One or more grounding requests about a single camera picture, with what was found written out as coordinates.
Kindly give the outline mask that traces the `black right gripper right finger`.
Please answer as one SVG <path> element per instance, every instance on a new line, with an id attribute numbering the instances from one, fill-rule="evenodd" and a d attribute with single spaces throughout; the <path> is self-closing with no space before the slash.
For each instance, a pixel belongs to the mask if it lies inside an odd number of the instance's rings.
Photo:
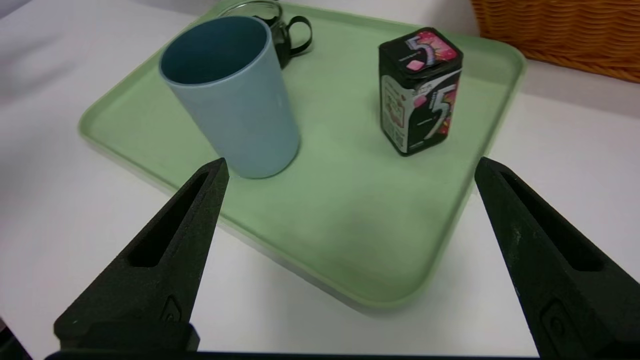
<path id="1" fill-rule="evenodd" d="M 638 281 L 507 166 L 474 180 L 539 356 L 638 358 Z"/>

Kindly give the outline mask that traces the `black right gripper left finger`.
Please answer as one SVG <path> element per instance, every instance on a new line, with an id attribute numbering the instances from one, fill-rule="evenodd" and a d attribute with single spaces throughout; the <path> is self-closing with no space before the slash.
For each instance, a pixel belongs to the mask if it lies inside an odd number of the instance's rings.
<path id="1" fill-rule="evenodd" d="M 200 167 L 54 323 L 62 351 L 194 352 L 191 324 L 229 182 Z"/>

